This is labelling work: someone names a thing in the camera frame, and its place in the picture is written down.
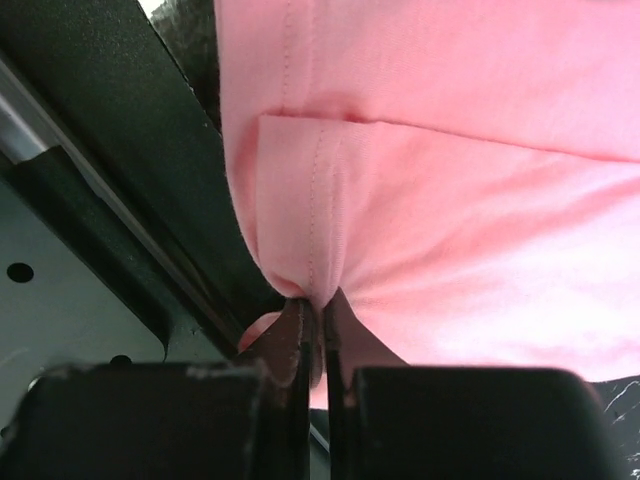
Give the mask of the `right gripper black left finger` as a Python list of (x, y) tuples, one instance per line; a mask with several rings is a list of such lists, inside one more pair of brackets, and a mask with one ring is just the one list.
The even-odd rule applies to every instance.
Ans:
[(274, 323), (240, 356), (261, 368), (263, 387), (255, 440), (256, 479), (310, 477), (312, 308), (286, 301)]

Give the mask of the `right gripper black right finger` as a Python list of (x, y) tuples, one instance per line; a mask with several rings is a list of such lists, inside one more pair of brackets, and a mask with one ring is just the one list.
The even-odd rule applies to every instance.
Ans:
[(353, 479), (360, 436), (354, 375), (366, 367), (398, 367), (400, 357), (360, 322), (342, 290), (323, 309), (323, 328), (331, 477)]

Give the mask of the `light pink t shirt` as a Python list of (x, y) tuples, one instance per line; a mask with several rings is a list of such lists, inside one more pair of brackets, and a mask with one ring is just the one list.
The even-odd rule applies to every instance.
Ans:
[(639, 372), (635, 1), (218, 1), (226, 173), (280, 294), (410, 364)]

